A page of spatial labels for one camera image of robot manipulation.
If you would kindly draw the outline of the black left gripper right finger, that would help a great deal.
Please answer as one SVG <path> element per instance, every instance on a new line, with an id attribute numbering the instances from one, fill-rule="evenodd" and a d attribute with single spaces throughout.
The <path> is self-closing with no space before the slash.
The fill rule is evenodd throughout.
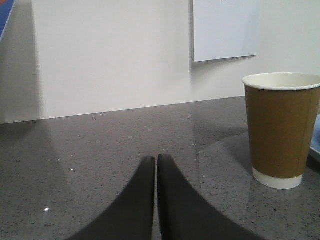
<path id="1" fill-rule="evenodd" d="M 164 240 L 260 239 L 211 206 L 168 154 L 157 159 L 157 202 Z"/>

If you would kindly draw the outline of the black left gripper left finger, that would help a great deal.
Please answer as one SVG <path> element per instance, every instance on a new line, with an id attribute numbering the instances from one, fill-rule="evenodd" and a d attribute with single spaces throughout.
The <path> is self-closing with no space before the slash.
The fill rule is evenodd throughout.
<path id="1" fill-rule="evenodd" d="M 113 203 L 71 240 L 150 240 L 155 206 L 156 161 L 143 157 Z"/>

